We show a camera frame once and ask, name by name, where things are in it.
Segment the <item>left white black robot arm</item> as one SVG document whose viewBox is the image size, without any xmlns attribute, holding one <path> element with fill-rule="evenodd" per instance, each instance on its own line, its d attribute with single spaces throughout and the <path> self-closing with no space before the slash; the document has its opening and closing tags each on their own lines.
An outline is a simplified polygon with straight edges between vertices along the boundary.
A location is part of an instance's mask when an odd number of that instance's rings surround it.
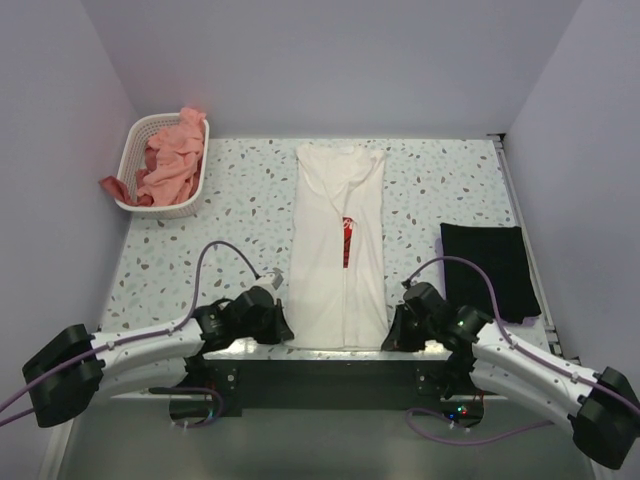
<svg viewBox="0 0 640 480">
<path fill-rule="evenodd" d="M 196 308 L 185 322 L 127 334 L 70 326 L 28 360 L 22 374 L 38 426 L 50 428 L 79 416 L 98 397 L 174 385 L 196 392 L 206 383 L 207 368 L 195 358 L 238 339 L 274 345 L 293 337 L 281 300 L 254 286 L 235 299 Z"/>
</svg>

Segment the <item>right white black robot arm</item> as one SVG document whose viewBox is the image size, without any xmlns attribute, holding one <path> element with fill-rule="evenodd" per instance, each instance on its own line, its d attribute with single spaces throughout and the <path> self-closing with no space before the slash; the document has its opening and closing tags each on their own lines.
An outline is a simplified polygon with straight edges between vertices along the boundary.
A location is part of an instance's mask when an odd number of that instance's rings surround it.
<svg viewBox="0 0 640 480">
<path fill-rule="evenodd" d="M 444 364 L 422 377 L 444 398 L 473 387 L 501 395 L 567 431 L 594 462 L 618 470 L 639 437 L 639 398 L 627 377 L 546 352 L 469 306 L 454 307 L 426 282 L 405 282 L 385 351 L 417 352 L 435 341 Z"/>
</svg>

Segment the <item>white t-shirt red print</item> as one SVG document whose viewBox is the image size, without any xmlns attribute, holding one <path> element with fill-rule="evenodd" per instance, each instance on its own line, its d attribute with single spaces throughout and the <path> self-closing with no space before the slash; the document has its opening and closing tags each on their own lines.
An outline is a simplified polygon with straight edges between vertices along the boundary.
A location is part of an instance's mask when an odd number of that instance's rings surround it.
<svg viewBox="0 0 640 480">
<path fill-rule="evenodd" d="M 382 203 L 385 155 L 303 144 L 286 320 L 292 346 L 377 350 L 389 332 Z"/>
</svg>

